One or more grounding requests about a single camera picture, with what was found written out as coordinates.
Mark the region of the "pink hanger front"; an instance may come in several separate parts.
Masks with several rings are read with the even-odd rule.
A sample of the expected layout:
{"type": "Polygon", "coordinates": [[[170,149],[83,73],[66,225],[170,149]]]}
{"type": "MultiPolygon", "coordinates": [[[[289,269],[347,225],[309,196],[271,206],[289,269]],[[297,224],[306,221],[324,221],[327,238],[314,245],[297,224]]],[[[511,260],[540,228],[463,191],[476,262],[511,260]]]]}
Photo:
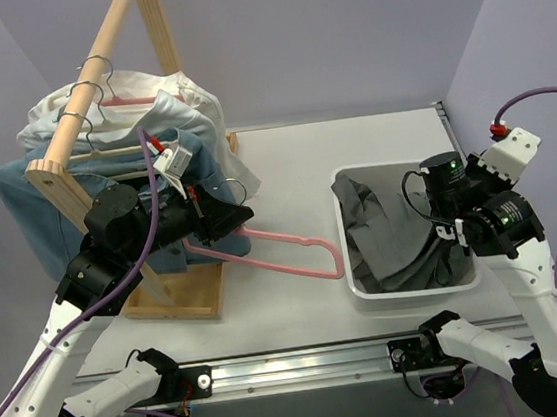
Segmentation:
{"type": "MultiPolygon", "coordinates": [[[[189,185],[186,187],[187,199],[190,198],[190,187],[195,185],[189,185]]],[[[232,254],[230,251],[222,249],[218,246],[219,241],[210,242],[200,242],[193,237],[192,240],[184,238],[182,240],[185,249],[191,253],[197,255],[213,258],[218,261],[230,262],[235,264],[244,264],[249,267],[259,268],[270,272],[285,273],[289,276],[315,278],[323,280],[340,280],[345,276],[345,266],[344,258],[342,256],[341,250],[338,249],[335,243],[329,241],[326,238],[321,238],[319,236],[303,236],[295,235],[292,233],[277,232],[274,230],[260,230],[249,225],[251,220],[244,223],[238,229],[228,234],[227,236],[233,235],[241,239],[248,239],[251,243],[255,245],[264,244],[267,250],[272,249],[284,249],[285,251],[292,250],[302,250],[305,252],[312,251],[322,251],[326,256],[325,263],[317,264],[314,266],[311,261],[306,263],[293,263],[289,260],[277,260],[271,258],[269,254],[260,257],[256,251],[241,254],[232,254]]]]}

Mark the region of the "pink hanger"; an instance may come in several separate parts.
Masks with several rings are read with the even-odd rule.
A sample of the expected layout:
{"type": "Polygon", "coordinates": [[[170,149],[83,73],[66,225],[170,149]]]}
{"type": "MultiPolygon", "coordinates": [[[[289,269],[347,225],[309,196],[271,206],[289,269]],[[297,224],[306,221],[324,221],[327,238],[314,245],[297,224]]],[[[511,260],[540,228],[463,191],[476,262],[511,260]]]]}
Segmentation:
{"type": "MultiPolygon", "coordinates": [[[[195,185],[189,185],[186,187],[187,199],[190,198],[190,187],[195,185]]],[[[292,233],[277,232],[274,230],[260,230],[249,225],[251,220],[244,223],[238,229],[228,234],[227,236],[233,235],[241,239],[248,239],[251,243],[255,245],[264,244],[267,250],[272,249],[284,249],[285,251],[292,250],[302,250],[305,252],[312,251],[322,251],[326,256],[325,263],[317,264],[314,266],[311,261],[306,263],[293,263],[289,260],[277,260],[271,258],[269,254],[260,257],[256,251],[241,254],[232,254],[230,251],[222,249],[218,246],[219,241],[210,242],[200,242],[193,237],[192,240],[184,238],[182,240],[185,249],[191,253],[197,255],[213,258],[218,261],[230,262],[235,264],[244,264],[249,267],[259,268],[270,272],[285,273],[289,276],[315,278],[323,280],[340,280],[345,276],[345,266],[344,258],[342,256],[341,250],[338,249],[335,243],[329,241],[326,238],[321,238],[319,236],[303,236],[295,235],[292,233]]]]}
{"type": "Polygon", "coordinates": [[[181,75],[159,76],[133,70],[118,70],[105,79],[108,97],[99,102],[101,107],[140,105],[154,103],[158,93],[165,91],[178,96],[181,75]]]}

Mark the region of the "blue denim garment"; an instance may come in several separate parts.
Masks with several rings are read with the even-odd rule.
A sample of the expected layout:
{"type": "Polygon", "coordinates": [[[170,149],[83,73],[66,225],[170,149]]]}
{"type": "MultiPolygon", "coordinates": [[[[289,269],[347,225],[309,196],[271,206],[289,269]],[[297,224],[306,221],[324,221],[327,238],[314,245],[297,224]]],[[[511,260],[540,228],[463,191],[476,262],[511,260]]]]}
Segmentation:
{"type": "MultiPolygon", "coordinates": [[[[198,136],[182,129],[168,128],[154,135],[161,142],[178,143],[192,152],[191,162],[182,180],[187,183],[200,183],[211,195],[229,202],[235,202],[232,189],[238,191],[238,184],[225,182],[228,177],[212,155],[207,144],[198,136]]],[[[0,167],[0,198],[4,206],[20,227],[23,236],[33,249],[41,266],[51,279],[59,281],[70,259],[77,255],[83,240],[83,233],[71,221],[50,203],[26,178],[25,172],[29,162],[40,159],[47,150],[47,144],[31,150],[25,157],[14,160],[0,167]]],[[[116,183],[114,177],[127,175],[135,171],[146,171],[143,154],[108,157],[99,160],[81,160],[68,164],[70,174],[90,197],[116,183]]],[[[150,210],[151,194],[149,180],[144,174],[140,181],[129,182],[139,191],[139,197],[146,210],[150,210]]],[[[159,207],[166,207],[175,189],[166,180],[157,177],[159,207]]],[[[211,250],[236,256],[245,256],[252,248],[250,239],[237,234],[229,234],[211,245],[211,250]]],[[[215,258],[199,255],[186,250],[182,242],[174,242],[149,255],[148,265],[157,274],[184,272],[189,265],[215,263],[215,258]]]]}

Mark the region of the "cream hanger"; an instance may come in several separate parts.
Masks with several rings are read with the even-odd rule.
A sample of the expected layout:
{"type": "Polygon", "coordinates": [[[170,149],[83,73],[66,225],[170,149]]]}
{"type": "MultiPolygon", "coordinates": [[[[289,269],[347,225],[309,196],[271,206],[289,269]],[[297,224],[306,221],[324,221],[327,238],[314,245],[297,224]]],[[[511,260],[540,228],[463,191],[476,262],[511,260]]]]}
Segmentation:
{"type": "Polygon", "coordinates": [[[136,141],[104,146],[88,138],[80,138],[73,148],[67,168],[79,184],[95,191],[148,176],[142,148],[136,141]]]}

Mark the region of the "grey pleated skirt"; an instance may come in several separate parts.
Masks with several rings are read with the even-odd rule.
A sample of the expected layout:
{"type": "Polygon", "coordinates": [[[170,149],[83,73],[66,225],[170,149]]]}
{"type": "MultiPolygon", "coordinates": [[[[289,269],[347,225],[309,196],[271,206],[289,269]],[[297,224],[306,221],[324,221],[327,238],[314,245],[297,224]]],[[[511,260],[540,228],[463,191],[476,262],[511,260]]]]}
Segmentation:
{"type": "Polygon", "coordinates": [[[353,278],[369,294],[468,284],[474,264],[426,220],[426,193],[377,190],[340,172],[331,184],[338,200],[353,278]]]}

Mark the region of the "light white shirt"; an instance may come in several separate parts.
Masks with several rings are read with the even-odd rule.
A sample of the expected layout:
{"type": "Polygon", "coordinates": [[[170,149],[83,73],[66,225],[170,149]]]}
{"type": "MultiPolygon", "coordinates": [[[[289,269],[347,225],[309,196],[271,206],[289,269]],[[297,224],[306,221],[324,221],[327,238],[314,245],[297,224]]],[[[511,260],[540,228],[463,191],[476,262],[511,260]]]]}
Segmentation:
{"type": "MultiPolygon", "coordinates": [[[[150,135],[158,136],[168,128],[172,128],[198,135],[209,147],[214,147],[216,144],[214,124],[206,116],[165,91],[160,91],[154,101],[151,103],[151,109],[142,116],[135,128],[97,134],[88,131],[82,138],[88,138],[95,144],[116,146],[133,141],[138,143],[138,128],[145,129],[150,135]]],[[[106,108],[113,107],[100,108],[92,103],[87,113],[88,115],[96,111],[102,113],[106,108]]]]}

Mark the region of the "wire hanger white shirt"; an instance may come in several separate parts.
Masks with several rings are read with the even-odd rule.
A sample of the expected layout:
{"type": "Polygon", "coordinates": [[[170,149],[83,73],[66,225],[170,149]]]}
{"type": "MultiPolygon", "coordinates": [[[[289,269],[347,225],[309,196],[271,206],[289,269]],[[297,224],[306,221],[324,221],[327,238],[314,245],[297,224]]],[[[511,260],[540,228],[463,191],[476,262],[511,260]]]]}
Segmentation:
{"type": "Polygon", "coordinates": [[[82,125],[77,138],[82,138],[87,132],[92,134],[133,129],[152,105],[122,105],[106,108],[102,113],[90,113],[87,119],[80,118],[82,125]]]}

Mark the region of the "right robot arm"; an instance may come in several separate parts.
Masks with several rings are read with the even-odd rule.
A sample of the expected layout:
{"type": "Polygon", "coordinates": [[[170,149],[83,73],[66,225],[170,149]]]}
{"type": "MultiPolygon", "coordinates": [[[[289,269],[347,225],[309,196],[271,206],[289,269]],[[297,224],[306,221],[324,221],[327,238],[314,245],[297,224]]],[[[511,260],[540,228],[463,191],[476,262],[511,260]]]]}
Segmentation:
{"type": "Polygon", "coordinates": [[[545,230],[513,187],[529,162],[508,150],[493,165],[482,156],[444,152],[420,163],[440,236],[498,277],[526,320],[532,342],[478,327],[444,310],[420,325],[419,351],[427,362],[474,363],[513,385],[543,417],[557,417],[557,269],[545,230]]]}

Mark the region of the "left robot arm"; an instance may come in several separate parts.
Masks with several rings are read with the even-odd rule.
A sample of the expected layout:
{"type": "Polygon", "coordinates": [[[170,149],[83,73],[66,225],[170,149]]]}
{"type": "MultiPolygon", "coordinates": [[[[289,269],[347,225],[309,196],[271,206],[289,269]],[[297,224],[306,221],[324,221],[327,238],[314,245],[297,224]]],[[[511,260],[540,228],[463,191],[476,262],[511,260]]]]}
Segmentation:
{"type": "Polygon", "coordinates": [[[0,405],[0,417],[117,417],[140,402],[181,393],[179,365],[157,349],[129,360],[118,374],[71,395],[85,358],[142,281],[150,254],[189,235],[204,244],[226,237],[253,217],[246,205],[210,195],[197,184],[174,195],[162,212],[146,209],[138,192],[103,189],[85,215],[87,233],[70,261],[47,324],[21,377],[0,405]]]}

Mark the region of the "pink hanger rear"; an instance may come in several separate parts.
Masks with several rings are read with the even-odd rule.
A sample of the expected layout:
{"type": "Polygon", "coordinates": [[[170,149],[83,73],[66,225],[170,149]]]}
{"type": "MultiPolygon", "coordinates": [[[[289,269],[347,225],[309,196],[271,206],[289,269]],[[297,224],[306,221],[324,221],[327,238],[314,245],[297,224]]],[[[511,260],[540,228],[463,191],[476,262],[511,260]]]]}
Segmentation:
{"type": "Polygon", "coordinates": [[[108,97],[99,102],[101,107],[140,105],[154,103],[158,93],[165,91],[178,96],[181,75],[159,76],[133,70],[118,70],[105,79],[108,97]]]}

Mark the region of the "wooden clothes rack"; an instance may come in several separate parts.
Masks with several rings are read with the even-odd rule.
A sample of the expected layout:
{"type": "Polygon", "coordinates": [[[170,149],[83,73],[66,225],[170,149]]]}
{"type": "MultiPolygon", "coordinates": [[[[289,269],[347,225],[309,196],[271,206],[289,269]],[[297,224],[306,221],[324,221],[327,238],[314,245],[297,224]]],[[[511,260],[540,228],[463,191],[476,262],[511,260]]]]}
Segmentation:
{"type": "Polygon", "coordinates": [[[160,0],[112,0],[90,54],[83,62],[79,79],[44,98],[28,114],[29,123],[18,139],[26,148],[46,143],[47,152],[29,162],[25,178],[36,187],[65,218],[85,235],[84,214],[90,208],[90,196],[69,174],[68,161],[75,138],[80,132],[79,117],[85,118],[93,102],[94,87],[105,87],[105,79],[114,70],[110,55],[125,20],[130,3],[136,2],[146,23],[165,75],[181,72],[174,40],[160,0]]]}

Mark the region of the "cream white garment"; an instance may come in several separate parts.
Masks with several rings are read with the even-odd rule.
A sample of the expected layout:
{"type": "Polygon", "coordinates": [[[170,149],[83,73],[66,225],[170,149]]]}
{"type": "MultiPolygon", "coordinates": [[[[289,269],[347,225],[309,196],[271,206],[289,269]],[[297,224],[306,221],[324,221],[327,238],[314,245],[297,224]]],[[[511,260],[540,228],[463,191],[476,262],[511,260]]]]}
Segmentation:
{"type": "MultiPolygon", "coordinates": [[[[237,157],[235,152],[232,152],[229,142],[227,141],[223,109],[220,106],[218,98],[211,92],[209,93],[206,89],[199,86],[185,74],[181,72],[177,73],[181,75],[181,79],[178,81],[180,94],[173,97],[176,97],[176,99],[187,104],[189,107],[196,109],[213,122],[216,133],[216,144],[213,148],[208,145],[207,146],[219,163],[224,174],[228,178],[239,181],[240,186],[237,186],[237,188],[242,187],[242,191],[240,189],[238,191],[234,189],[235,194],[238,197],[245,196],[247,198],[251,198],[251,196],[257,194],[257,191],[260,188],[260,179],[258,179],[257,176],[253,174],[252,170],[250,170],[248,166],[245,165],[239,157],[237,157]]],[[[93,95],[92,103],[95,103],[100,108],[107,107],[101,107],[99,105],[100,101],[103,101],[109,96],[107,93],[107,86],[103,88],[96,85],[94,87],[93,95]]]]}

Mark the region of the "white plastic basket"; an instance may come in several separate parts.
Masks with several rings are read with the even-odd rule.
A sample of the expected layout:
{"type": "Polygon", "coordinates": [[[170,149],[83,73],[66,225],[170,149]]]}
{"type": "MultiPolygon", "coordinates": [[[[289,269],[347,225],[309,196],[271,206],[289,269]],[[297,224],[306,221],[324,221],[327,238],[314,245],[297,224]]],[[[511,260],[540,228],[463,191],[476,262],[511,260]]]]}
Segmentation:
{"type": "MultiPolygon", "coordinates": [[[[332,182],[335,181],[335,176],[338,175],[338,173],[345,172],[346,174],[350,174],[356,181],[358,180],[362,183],[367,183],[377,190],[392,190],[399,187],[403,194],[408,194],[411,191],[424,192],[424,186],[420,178],[413,177],[410,178],[406,184],[401,183],[405,173],[409,171],[416,171],[417,168],[418,163],[414,161],[347,165],[335,170],[335,172],[331,175],[330,186],[332,182]]],[[[352,293],[354,301],[357,303],[357,307],[359,309],[388,310],[394,309],[399,305],[434,303],[434,301],[441,301],[448,298],[452,294],[469,291],[479,284],[481,278],[480,268],[478,268],[473,262],[475,269],[473,275],[471,276],[472,279],[468,284],[462,283],[457,286],[434,288],[433,290],[416,290],[413,292],[389,292],[380,294],[367,293],[361,284],[353,278],[351,273],[352,266],[350,257],[348,256],[348,249],[346,248],[340,208],[336,196],[334,196],[332,190],[331,192],[333,197],[332,206],[334,207],[336,214],[337,231],[339,232],[339,240],[344,258],[344,267],[346,269],[347,284],[349,291],[352,293]]]]}

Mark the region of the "aluminium front rail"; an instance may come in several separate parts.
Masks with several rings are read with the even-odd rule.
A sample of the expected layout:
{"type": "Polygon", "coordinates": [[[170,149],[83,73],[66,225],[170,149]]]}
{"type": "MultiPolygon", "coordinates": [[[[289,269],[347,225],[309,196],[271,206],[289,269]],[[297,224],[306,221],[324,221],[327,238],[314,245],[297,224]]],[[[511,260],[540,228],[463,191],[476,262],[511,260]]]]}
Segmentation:
{"type": "MultiPolygon", "coordinates": [[[[210,366],[214,402],[280,393],[337,387],[359,382],[386,380],[400,375],[391,368],[387,342],[418,337],[416,333],[383,335],[365,340],[332,343],[294,350],[260,353],[251,356],[182,363],[180,369],[210,366]]],[[[410,374],[438,374],[452,367],[420,370],[410,374]]],[[[149,398],[134,401],[139,409],[149,398]]]]}

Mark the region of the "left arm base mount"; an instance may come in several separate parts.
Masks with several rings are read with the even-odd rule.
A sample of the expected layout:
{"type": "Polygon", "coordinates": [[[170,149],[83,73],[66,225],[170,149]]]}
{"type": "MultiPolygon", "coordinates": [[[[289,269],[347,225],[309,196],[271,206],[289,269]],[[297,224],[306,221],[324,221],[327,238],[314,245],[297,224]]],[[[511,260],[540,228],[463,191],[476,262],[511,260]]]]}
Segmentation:
{"type": "Polygon", "coordinates": [[[210,398],[212,389],[210,366],[199,365],[181,368],[171,383],[161,383],[154,397],[143,403],[144,406],[162,405],[162,413],[175,417],[191,417],[194,401],[210,398]]]}

